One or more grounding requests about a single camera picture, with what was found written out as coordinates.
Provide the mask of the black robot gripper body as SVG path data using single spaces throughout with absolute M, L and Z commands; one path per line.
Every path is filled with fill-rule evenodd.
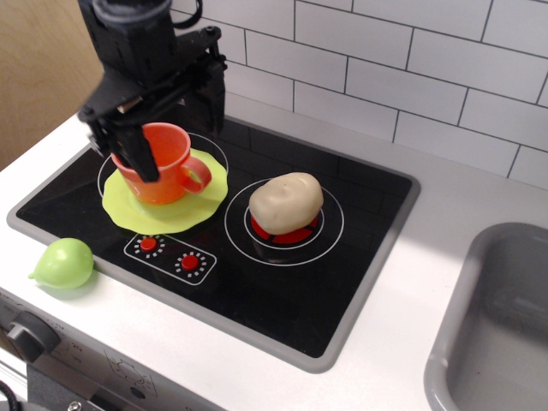
M 196 28 L 203 3 L 182 21 L 169 1 L 81 1 L 85 22 L 104 74 L 80 109 L 98 148 L 112 148 L 114 127 L 154 122 L 206 73 L 224 71 L 219 27 Z

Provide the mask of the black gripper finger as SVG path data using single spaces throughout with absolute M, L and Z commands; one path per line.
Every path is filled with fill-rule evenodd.
M 135 171 L 143 182 L 159 179 L 152 149 L 141 126 L 114 127 L 111 136 L 114 140 L 111 152 L 124 167 Z
M 197 131 L 218 136 L 223 130 L 225 85 L 223 71 L 206 73 L 194 81 L 184 96 L 186 124 Z

